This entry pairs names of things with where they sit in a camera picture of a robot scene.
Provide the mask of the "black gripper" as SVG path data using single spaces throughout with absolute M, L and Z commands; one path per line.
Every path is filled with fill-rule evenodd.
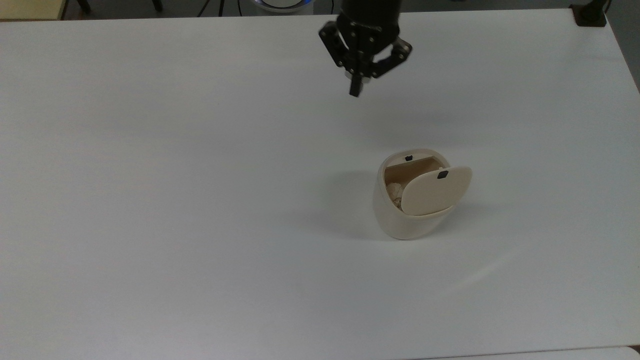
M 350 75 L 350 96 L 361 95 L 365 79 L 378 79 L 409 59 L 413 46 L 399 37 L 401 7 L 400 0 L 344 0 L 337 22 L 318 30 L 333 63 Z

